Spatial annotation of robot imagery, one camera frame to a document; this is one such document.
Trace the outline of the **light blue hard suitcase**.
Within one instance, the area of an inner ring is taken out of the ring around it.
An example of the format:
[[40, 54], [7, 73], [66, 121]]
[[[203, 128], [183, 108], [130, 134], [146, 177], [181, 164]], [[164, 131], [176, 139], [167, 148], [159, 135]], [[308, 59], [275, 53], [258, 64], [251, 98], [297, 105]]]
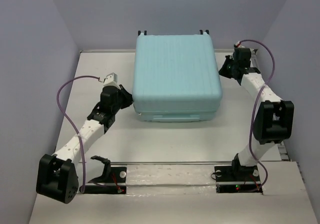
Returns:
[[139, 32], [133, 73], [133, 107], [141, 121], [214, 119], [223, 91], [208, 30], [194, 35]]

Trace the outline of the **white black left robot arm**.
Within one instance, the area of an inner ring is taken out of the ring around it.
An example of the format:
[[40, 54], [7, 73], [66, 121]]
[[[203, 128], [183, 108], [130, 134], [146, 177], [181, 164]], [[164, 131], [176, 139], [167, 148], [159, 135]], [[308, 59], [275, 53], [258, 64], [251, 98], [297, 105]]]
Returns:
[[36, 181], [37, 194], [68, 204], [77, 191], [84, 191], [85, 184], [89, 181], [106, 181], [114, 177], [110, 160], [101, 156], [91, 157], [91, 160], [101, 163], [93, 172], [83, 168], [83, 173], [78, 174], [76, 166], [79, 162], [85, 163], [85, 153], [111, 128], [118, 111], [132, 103], [132, 95], [123, 85], [104, 86], [100, 101], [75, 136], [54, 154], [45, 154], [40, 159]]

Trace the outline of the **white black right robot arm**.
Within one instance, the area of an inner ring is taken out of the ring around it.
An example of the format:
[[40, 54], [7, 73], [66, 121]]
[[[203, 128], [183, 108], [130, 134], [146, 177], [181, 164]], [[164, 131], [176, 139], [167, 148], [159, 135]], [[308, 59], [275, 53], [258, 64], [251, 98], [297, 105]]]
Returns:
[[219, 179], [243, 181], [257, 173], [257, 163], [275, 144], [289, 139], [294, 119], [294, 104], [279, 97], [263, 80], [258, 68], [251, 65], [252, 51], [236, 47], [219, 71], [219, 75], [235, 79], [254, 98], [249, 144], [223, 170]]

